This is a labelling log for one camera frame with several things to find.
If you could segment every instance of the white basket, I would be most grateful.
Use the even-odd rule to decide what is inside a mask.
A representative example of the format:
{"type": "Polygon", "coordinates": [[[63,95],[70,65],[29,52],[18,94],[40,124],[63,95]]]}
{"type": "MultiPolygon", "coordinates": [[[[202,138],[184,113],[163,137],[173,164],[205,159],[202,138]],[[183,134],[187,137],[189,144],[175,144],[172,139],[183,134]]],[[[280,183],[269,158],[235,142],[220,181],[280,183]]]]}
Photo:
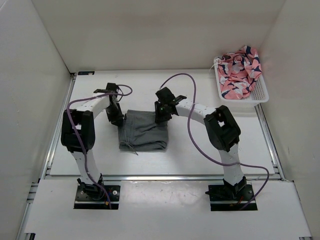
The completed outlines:
{"type": "Polygon", "coordinates": [[[216,78],[216,84],[218,88],[219,97],[221,99],[221,102],[223,105],[226,105],[229,108],[232,109],[238,109],[238,108],[252,108],[257,104],[265,103],[269,100],[269,95],[267,91],[267,87],[265,84],[264,77],[262,74],[256,81],[254,90],[250,93],[248,97],[236,100],[236,99],[225,99],[221,95],[221,89],[220,89],[220,81],[218,77],[218,64],[217,60],[219,57],[214,58],[214,71],[215,71],[215,78],[216,78]]]}

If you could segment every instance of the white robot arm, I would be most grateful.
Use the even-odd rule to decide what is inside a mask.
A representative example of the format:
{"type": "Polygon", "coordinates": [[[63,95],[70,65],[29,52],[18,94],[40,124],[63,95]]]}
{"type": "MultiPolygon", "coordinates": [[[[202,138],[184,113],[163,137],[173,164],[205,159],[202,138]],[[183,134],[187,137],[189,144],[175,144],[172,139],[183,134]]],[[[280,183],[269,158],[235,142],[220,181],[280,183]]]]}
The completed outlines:
{"type": "MultiPolygon", "coordinates": [[[[189,117],[193,101],[181,95],[175,97],[167,87],[159,90],[156,95],[156,122],[168,121],[171,115],[189,117]]],[[[238,155],[241,131],[229,109],[226,106],[216,109],[196,103],[190,118],[205,125],[210,142],[220,153],[224,185],[234,196],[237,195],[247,182],[238,155]]]]}
{"type": "Polygon", "coordinates": [[[76,109],[70,110],[72,120],[86,150],[86,164],[83,150],[75,135],[75,131],[72,129],[67,111],[63,114],[61,130],[62,145],[67,147],[77,163],[81,176],[78,182],[82,186],[82,190],[94,199],[99,198],[101,195],[101,189],[95,185],[95,182],[103,186],[102,174],[98,171],[92,150],[96,139],[94,119],[105,110],[109,122],[113,125],[120,126],[123,123],[124,117],[120,105],[117,102],[116,95],[97,96],[107,93],[118,93],[118,91],[119,87],[115,83],[108,83],[106,89],[97,89],[94,91],[93,97],[95,98],[84,102],[76,109]]]}

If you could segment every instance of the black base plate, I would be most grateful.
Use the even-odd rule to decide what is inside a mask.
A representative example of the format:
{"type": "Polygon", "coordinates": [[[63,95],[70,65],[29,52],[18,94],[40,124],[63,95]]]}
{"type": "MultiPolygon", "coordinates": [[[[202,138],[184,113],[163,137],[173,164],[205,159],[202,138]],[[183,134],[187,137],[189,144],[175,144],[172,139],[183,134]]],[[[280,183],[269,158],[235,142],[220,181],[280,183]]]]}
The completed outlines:
{"type": "MultiPolygon", "coordinates": [[[[119,185],[105,185],[105,190],[109,193],[111,201],[111,209],[119,209],[119,199],[120,199],[120,186],[119,185]]],[[[76,190],[75,199],[74,199],[74,209],[105,209],[110,210],[109,203],[106,196],[103,196],[101,199],[93,199],[82,191],[80,185],[76,190]]]]}
{"type": "MultiPolygon", "coordinates": [[[[252,185],[247,184],[235,198],[230,197],[224,185],[209,185],[209,191],[206,192],[210,196],[211,211],[238,211],[247,201],[254,196],[252,185]]],[[[256,211],[258,210],[256,201],[249,203],[242,211],[256,211]]]]}

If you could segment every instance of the gray garment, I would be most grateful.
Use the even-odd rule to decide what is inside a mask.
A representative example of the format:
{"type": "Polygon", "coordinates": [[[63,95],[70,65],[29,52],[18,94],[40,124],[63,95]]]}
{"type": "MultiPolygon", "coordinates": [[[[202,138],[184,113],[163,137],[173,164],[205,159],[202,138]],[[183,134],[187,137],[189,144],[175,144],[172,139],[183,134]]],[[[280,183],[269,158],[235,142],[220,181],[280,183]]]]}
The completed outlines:
{"type": "Polygon", "coordinates": [[[128,110],[118,127],[119,148],[133,152],[164,150],[168,144],[168,124],[155,123],[155,112],[128,110]]]}

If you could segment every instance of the white platform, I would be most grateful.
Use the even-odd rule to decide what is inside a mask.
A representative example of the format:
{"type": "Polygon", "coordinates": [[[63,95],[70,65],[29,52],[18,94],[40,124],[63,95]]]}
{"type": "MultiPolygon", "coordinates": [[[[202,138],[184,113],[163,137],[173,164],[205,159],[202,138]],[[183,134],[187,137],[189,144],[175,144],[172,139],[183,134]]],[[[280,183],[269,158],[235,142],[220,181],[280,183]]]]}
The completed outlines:
{"type": "MultiPolygon", "coordinates": [[[[211,212],[206,181],[122,181],[119,210],[73,209],[77,182],[41,180],[25,232],[35,240],[299,240],[310,232],[291,182],[269,182],[258,211],[211,212]]],[[[254,182],[253,189],[262,182],[254,182]]]]}
{"type": "MultiPolygon", "coordinates": [[[[197,102],[219,107],[221,105],[214,72],[208,70],[128,70],[96,71],[94,75],[77,76],[71,99],[87,98],[96,89],[104,89],[108,82],[130,85],[133,94],[123,97],[120,106],[123,113],[128,109],[154,111],[155,95],[160,85],[179,72],[191,74],[197,84],[197,102]]],[[[178,76],[166,85],[176,96],[193,96],[193,84],[187,76],[178,76]]],[[[263,136],[257,114],[235,113],[241,128],[239,158],[242,163],[259,165],[274,173],[270,153],[263,136]]],[[[96,141],[93,148],[98,169],[103,175],[222,175],[223,168],[204,158],[193,146],[187,132],[187,118],[173,116],[168,122],[169,144],[165,152],[140,152],[139,156],[120,152],[118,129],[108,122],[102,112],[95,119],[96,141]]],[[[218,151],[211,145],[206,128],[191,122],[191,131],[198,145],[214,159],[220,161],[218,151]]],[[[262,169],[242,168],[245,174],[265,174],[262,169]]],[[[58,142],[51,175],[79,175],[76,161],[58,142]]]]}

